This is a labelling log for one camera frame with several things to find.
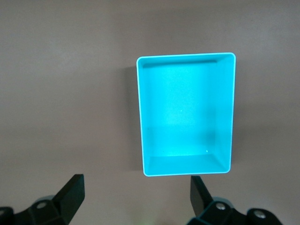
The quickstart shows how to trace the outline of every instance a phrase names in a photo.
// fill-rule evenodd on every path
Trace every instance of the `cyan plastic tray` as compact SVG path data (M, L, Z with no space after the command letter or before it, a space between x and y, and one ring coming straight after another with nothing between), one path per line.
M143 56L136 67L144 174L228 172L235 55Z

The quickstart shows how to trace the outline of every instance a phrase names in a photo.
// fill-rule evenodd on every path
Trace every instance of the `beige background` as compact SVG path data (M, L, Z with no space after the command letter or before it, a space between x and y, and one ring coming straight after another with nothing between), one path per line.
M0 205L84 173L71 224L186 224L190 177L142 172L135 62L208 52L237 56L232 169L209 191L299 224L298 0L0 0Z

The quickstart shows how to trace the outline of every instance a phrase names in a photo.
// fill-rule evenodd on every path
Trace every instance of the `black plastic bracket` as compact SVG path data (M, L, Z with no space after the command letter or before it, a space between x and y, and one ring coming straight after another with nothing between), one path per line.
M41 200L14 214L0 207L0 225L68 225L84 200L83 174L74 175L52 200Z
M191 177L190 199L196 217L187 225L282 225L263 209L250 209L243 215L227 203L214 201L200 176Z

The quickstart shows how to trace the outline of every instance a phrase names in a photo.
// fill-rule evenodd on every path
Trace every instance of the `gray wall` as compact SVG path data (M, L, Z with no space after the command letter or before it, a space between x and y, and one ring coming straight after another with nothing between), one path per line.
M71 224L183 225L189 176L142 172L135 61L234 52L232 169L204 175L245 213L299 224L298 0L0 0L0 205L84 173Z

